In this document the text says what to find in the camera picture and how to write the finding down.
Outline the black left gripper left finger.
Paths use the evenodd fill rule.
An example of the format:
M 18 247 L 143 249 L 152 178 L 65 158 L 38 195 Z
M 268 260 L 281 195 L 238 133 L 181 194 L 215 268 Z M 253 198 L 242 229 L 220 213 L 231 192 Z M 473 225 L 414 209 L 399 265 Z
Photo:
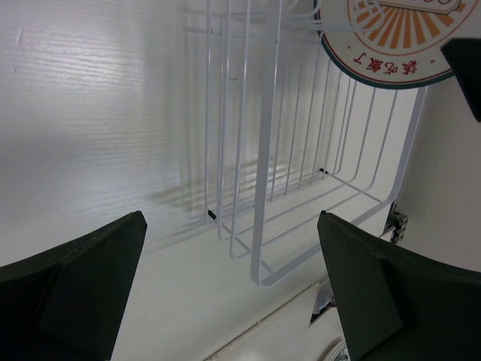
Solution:
M 141 211 L 1 267 L 3 360 L 109 360 L 147 233 Z

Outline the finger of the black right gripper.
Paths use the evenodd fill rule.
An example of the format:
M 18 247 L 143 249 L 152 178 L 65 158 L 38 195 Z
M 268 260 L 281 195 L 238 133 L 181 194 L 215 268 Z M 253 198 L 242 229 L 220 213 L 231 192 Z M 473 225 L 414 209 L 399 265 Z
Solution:
M 480 122 L 480 48 L 479 38 L 452 38 L 440 48 L 478 123 Z

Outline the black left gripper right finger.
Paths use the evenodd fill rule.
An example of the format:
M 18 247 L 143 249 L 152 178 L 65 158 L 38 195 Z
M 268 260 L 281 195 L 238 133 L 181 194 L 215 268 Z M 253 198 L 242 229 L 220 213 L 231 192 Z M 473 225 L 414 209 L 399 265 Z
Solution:
M 352 360 L 478 360 L 480 274 L 372 236 L 332 213 L 317 223 Z

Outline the orange sunburst plate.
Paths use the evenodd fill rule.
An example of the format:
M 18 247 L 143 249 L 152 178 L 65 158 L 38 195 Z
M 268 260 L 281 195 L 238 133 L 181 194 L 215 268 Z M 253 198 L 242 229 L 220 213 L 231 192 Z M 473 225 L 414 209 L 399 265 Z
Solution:
M 315 1 L 320 20 L 345 21 L 358 32 L 325 32 L 321 44 L 346 75 L 382 89 L 413 89 L 453 76 L 441 47 L 480 37 L 478 1 Z

